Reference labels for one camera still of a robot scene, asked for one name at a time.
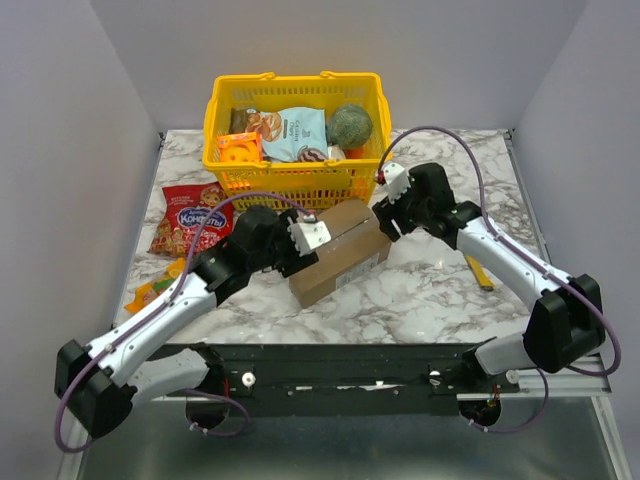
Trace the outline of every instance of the gray wall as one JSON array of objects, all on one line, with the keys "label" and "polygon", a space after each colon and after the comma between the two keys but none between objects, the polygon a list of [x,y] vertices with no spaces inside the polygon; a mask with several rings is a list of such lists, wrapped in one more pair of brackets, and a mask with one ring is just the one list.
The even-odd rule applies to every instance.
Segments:
[{"label": "gray wall", "polygon": [[117,308],[158,137],[90,5],[0,16],[0,478],[55,478],[55,355]]},{"label": "gray wall", "polygon": [[640,478],[640,2],[592,1],[519,123],[515,148],[554,263],[588,272],[623,347],[611,378]]},{"label": "gray wall", "polygon": [[375,71],[397,126],[513,127],[585,0],[92,0],[162,128],[218,75]]}]

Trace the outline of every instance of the chip bag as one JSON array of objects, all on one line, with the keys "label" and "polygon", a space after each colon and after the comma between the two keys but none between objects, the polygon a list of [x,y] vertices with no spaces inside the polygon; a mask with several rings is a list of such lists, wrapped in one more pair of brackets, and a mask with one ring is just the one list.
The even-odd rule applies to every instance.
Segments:
[{"label": "chip bag", "polygon": [[130,313],[138,313],[144,307],[153,302],[180,276],[185,266],[185,259],[179,258],[167,267],[162,276],[154,278],[151,282],[136,288],[136,296],[133,302],[124,306]]},{"label": "chip bag", "polygon": [[324,110],[293,107],[279,112],[231,110],[229,133],[256,132],[264,156],[279,162],[322,162],[328,158]]},{"label": "chip bag", "polygon": [[[167,210],[158,225],[149,252],[184,256],[189,252],[193,237],[211,208],[224,200],[226,195],[218,182],[164,187],[162,193],[167,201]],[[195,253],[213,247],[232,230],[233,206],[228,204],[207,221]]]}]

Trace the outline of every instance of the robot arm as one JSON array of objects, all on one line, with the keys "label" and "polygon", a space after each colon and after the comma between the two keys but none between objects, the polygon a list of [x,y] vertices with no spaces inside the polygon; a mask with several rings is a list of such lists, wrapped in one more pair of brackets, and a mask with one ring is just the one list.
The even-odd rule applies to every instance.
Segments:
[{"label": "robot arm", "polygon": [[533,268],[523,255],[505,246],[505,242],[518,245],[514,239],[490,218],[494,228],[487,226],[477,205],[456,203],[442,166],[426,163],[407,171],[389,163],[382,173],[388,196],[373,210],[381,230],[392,241],[416,228],[424,229],[478,260],[531,312],[525,332],[491,339],[467,352],[463,361],[469,381],[510,369],[537,367],[555,373],[604,342],[605,330],[598,319],[549,276],[566,281],[602,310],[600,289],[592,278],[573,278],[526,254],[525,258],[544,267],[544,273]]},{"label": "robot arm", "polygon": [[86,346],[72,340],[60,349],[55,380],[60,398],[79,372],[95,363],[67,405],[92,438],[111,432],[134,405],[197,388],[219,373],[220,359],[197,345],[148,360],[185,326],[247,286],[252,273],[273,268],[287,277],[317,262],[314,250],[331,235],[315,216],[297,220],[295,210],[278,215],[250,207],[228,237],[194,259],[184,282],[179,278],[125,324]]}]

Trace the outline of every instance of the marble surface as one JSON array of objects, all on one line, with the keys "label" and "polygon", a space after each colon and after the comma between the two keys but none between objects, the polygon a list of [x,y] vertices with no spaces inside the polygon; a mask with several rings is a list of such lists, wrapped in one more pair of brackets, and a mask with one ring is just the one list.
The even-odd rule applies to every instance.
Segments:
[{"label": "marble surface", "polygon": [[[482,166],[492,217],[531,251],[536,242],[500,132],[463,131]],[[170,259],[147,253],[165,203],[167,185],[215,179],[201,163],[201,131],[169,131],[126,283],[124,303],[135,288],[160,274]],[[418,133],[395,150],[410,167],[444,165],[458,201],[478,202],[472,165],[454,140]],[[378,189],[373,202],[384,196]],[[214,343],[410,343],[479,342],[522,330],[528,313],[504,285],[479,288],[460,252],[424,232],[393,245],[388,260],[308,309],[302,310],[277,273],[257,274],[248,288],[178,333],[172,342]],[[120,309],[114,322],[130,317]]]}]

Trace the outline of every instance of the red snack bag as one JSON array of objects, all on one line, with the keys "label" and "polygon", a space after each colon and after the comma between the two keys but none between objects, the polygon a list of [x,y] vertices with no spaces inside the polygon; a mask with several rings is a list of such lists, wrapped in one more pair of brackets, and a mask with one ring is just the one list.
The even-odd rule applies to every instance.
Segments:
[{"label": "red snack bag", "polygon": [[[158,225],[149,252],[184,256],[198,227],[212,207],[226,198],[219,183],[175,185],[162,189],[167,201],[164,218]],[[195,253],[213,247],[233,230],[233,205],[222,207],[202,230]]]}]

